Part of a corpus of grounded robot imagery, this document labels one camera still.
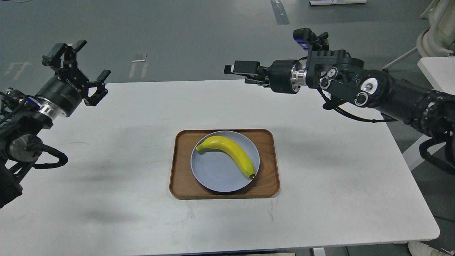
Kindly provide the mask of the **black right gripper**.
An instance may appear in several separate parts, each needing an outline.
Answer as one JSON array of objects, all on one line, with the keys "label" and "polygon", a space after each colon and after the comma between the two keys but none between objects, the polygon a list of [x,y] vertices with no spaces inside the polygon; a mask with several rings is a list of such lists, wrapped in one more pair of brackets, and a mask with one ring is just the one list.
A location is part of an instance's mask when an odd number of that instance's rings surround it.
[{"label": "black right gripper", "polygon": [[247,84],[256,84],[280,94],[297,94],[299,86],[291,82],[291,74],[300,69],[298,60],[275,60],[269,67],[252,60],[236,60],[232,65],[224,67],[224,74],[242,76],[265,76],[265,81],[245,78]]}]

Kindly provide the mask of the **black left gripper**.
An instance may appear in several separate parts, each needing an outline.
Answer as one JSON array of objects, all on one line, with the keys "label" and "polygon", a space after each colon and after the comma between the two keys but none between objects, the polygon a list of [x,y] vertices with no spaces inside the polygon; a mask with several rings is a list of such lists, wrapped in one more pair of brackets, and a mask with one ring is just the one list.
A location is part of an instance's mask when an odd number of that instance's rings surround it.
[{"label": "black left gripper", "polygon": [[[36,97],[57,105],[62,116],[70,117],[82,100],[86,106],[96,106],[108,94],[105,80],[112,73],[104,70],[95,81],[89,82],[78,68],[77,53],[87,44],[84,39],[73,45],[57,43],[47,55],[42,56],[42,64],[55,72],[36,94]],[[89,95],[90,89],[96,91]]]}]

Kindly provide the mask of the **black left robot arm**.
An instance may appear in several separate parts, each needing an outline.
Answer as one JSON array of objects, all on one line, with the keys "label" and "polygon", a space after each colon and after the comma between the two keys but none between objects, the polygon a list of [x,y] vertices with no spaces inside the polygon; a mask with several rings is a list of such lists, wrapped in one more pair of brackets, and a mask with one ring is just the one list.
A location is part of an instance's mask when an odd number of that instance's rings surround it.
[{"label": "black left robot arm", "polygon": [[29,170],[54,169],[68,162],[63,152],[43,143],[39,132],[50,129],[58,116],[70,117],[82,102],[96,106],[108,94],[105,80],[110,70],[90,81],[78,68],[77,54],[86,44],[84,39],[71,46],[58,43],[42,57],[42,64],[55,74],[36,95],[12,88],[1,92],[1,207],[22,195],[21,181]]}]

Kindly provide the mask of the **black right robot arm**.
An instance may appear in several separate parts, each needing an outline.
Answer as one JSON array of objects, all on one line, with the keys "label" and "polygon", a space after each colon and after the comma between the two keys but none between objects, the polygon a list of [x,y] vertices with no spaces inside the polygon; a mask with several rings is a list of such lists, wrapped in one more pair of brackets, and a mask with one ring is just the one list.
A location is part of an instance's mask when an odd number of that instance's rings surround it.
[{"label": "black right robot arm", "polygon": [[429,137],[419,146],[420,156],[439,169],[454,174],[454,95],[430,90],[385,71],[367,70],[364,62],[346,50],[330,50],[328,33],[316,35],[309,28],[296,29],[294,40],[307,56],[300,60],[275,60],[269,67],[251,60],[236,60],[224,67],[225,74],[240,75],[246,83],[281,94],[296,94],[302,86],[316,89],[323,108],[368,122],[341,109],[345,103],[373,108],[382,122],[402,121]]}]

